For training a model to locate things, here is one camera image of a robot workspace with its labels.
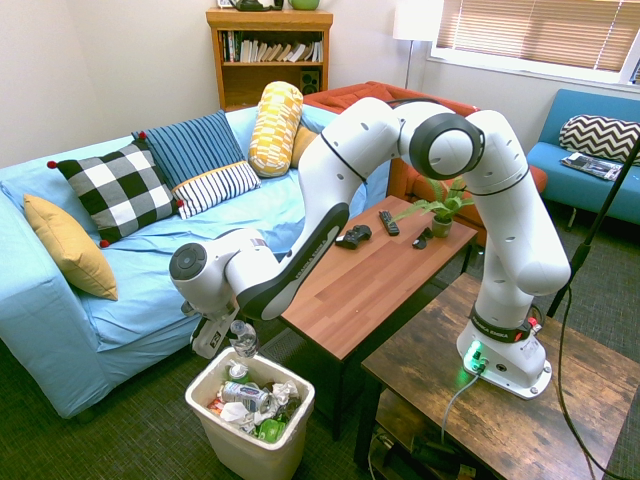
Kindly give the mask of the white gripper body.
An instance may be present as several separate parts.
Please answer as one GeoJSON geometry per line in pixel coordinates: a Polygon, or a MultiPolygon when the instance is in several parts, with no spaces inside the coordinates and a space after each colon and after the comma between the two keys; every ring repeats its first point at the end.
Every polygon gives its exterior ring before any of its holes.
{"type": "Polygon", "coordinates": [[[228,304],[217,312],[202,314],[191,334],[192,351],[206,359],[214,358],[238,312],[238,306],[228,304]]]}

